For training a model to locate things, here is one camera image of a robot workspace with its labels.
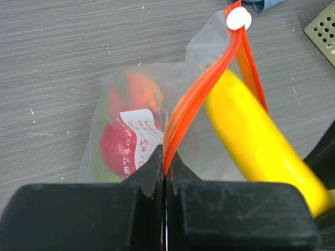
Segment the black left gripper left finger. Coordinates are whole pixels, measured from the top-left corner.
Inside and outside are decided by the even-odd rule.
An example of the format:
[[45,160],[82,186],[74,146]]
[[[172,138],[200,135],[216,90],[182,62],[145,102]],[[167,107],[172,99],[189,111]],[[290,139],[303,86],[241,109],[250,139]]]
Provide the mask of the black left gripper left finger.
[[1,250],[163,250],[163,150],[120,183],[28,184],[1,215]]

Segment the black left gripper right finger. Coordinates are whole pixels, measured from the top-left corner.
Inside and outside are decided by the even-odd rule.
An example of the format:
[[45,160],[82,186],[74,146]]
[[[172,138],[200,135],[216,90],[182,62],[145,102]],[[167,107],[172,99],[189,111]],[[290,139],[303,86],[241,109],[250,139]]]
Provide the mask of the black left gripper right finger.
[[316,250],[321,242],[290,184],[204,181],[175,154],[166,199],[168,250]]

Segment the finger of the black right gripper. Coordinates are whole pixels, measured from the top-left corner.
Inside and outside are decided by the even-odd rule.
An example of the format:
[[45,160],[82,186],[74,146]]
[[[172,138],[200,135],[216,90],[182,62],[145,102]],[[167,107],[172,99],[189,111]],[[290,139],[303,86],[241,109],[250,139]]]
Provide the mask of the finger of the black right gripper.
[[334,125],[331,125],[304,159],[328,190],[334,190],[334,154]]

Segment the yellow banana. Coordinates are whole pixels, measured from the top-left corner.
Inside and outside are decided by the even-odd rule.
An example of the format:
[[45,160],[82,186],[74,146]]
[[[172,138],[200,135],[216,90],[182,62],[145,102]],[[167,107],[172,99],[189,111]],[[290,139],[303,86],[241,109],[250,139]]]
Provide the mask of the yellow banana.
[[224,71],[204,105],[218,139],[247,181],[293,185],[313,217],[334,207],[334,197],[234,72]]

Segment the red apple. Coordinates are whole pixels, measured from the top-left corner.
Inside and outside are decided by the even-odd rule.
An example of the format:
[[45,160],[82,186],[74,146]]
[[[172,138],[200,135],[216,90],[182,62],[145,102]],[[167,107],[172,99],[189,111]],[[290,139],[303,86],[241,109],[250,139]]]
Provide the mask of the red apple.
[[119,178],[128,178],[136,171],[137,136],[123,122],[109,123],[100,138],[100,152],[109,170]]

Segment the clear zip bag orange zipper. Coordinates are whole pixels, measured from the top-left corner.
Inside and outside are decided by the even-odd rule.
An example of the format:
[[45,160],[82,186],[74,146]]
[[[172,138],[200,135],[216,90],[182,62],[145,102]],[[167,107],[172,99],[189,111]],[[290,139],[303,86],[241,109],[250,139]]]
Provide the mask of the clear zip bag orange zipper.
[[[123,111],[113,116],[108,109],[109,123],[123,122],[137,136],[136,170],[148,161],[157,146],[163,148],[163,165],[179,154],[187,166],[203,174],[217,167],[224,153],[206,116],[204,101],[225,70],[242,78],[261,105],[266,106],[247,38],[251,20],[251,14],[236,1],[211,16],[190,40],[182,61],[118,69],[101,78],[101,90],[110,91],[118,73],[143,74],[158,85],[163,95],[156,116],[149,109]],[[81,182],[91,182],[88,144],[80,165]]]

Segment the orange peach fruit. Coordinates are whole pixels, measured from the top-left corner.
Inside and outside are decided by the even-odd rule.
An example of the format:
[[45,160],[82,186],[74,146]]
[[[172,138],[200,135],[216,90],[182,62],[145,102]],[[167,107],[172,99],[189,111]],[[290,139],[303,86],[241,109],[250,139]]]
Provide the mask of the orange peach fruit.
[[154,116],[160,112],[163,95],[158,85],[143,74],[120,72],[109,92],[109,110],[119,112],[149,109]]

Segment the pale green plastic basket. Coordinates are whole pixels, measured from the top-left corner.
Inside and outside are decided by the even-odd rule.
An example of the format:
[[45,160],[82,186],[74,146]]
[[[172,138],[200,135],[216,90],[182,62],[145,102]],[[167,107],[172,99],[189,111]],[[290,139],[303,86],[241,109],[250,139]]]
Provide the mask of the pale green plastic basket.
[[334,1],[304,29],[304,33],[334,66]]

